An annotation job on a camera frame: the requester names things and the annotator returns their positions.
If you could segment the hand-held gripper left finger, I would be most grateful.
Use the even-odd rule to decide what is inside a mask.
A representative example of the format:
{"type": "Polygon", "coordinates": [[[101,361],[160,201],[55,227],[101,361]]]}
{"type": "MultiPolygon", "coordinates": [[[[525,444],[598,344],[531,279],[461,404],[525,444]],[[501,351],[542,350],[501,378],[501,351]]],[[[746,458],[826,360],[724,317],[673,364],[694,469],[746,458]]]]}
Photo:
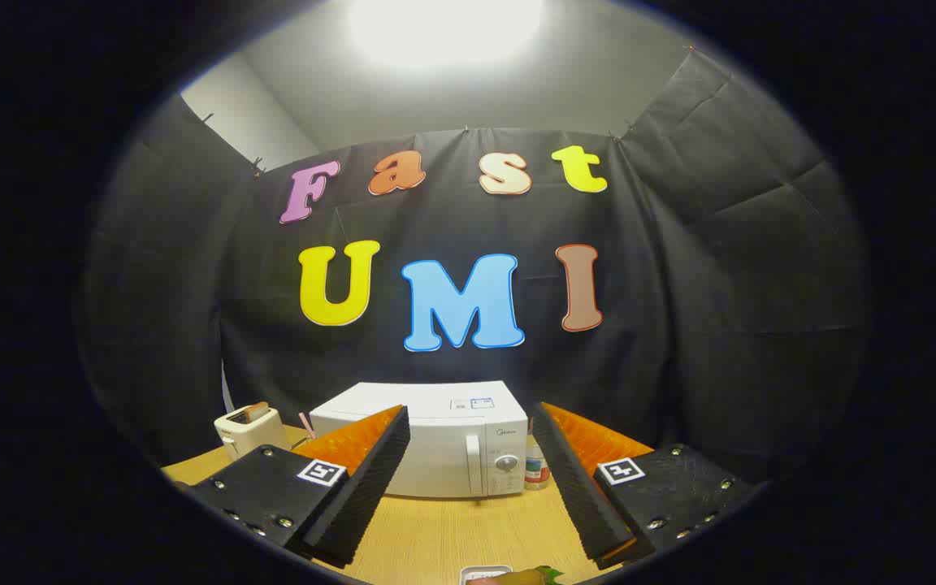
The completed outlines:
{"type": "Polygon", "coordinates": [[[408,408],[395,405],[297,448],[253,448],[192,485],[190,496],[253,540],[342,569],[410,441],[408,408]]]}

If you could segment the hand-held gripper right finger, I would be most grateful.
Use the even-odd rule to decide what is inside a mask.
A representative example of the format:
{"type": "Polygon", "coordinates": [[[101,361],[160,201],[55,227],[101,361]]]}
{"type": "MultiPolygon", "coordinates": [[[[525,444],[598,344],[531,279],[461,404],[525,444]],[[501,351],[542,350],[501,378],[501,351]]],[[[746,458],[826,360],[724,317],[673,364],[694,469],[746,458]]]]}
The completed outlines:
{"type": "Polygon", "coordinates": [[[599,569],[682,547],[753,499],[752,483],[698,449],[651,448],[553,404],[536,404],[532,434],[599,569]]]}

